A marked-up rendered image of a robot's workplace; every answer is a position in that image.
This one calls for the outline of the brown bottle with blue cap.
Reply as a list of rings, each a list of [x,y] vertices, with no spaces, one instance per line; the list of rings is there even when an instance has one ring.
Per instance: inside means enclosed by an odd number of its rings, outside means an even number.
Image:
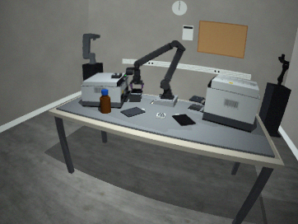
[[[108,96],[108,90],[101,90],[101,95],[102,96],[100,97],[100,112],[102,114],[108,114],[111,112],[110,96]]]

